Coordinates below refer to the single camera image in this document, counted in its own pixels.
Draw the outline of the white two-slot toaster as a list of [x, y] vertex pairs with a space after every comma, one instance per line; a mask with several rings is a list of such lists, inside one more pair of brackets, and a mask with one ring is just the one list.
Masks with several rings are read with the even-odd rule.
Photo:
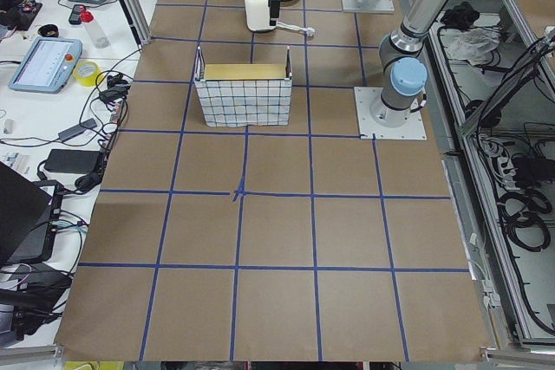
[[277, 26], [270, 25], [268, 0], [244, 0], [246, 25], [251, 32], [269, 32]]

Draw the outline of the clear bottle red cap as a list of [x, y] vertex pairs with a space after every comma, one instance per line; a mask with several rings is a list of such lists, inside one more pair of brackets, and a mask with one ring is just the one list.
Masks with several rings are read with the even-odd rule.
[[109, 46], [108, 37], [90, 11], [82, 9], [80, 19], [92, 43], [98, 49], [103, 49]]

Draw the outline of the yellow tape roll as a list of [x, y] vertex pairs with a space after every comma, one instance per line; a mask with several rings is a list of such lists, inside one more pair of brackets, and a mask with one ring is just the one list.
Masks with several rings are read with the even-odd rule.
[[95, 87], [102, 83], [101, 69], [96, 62], [82, 61], [75, 65], [73, 76], [83, 87]]

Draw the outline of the black power adapter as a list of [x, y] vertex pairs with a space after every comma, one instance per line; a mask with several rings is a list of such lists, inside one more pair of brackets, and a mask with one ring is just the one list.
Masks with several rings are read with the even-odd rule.
[[56, 173], [90, 173], [96, 169], [100, 160], [99, 151], [53, 149], [44, 169]]

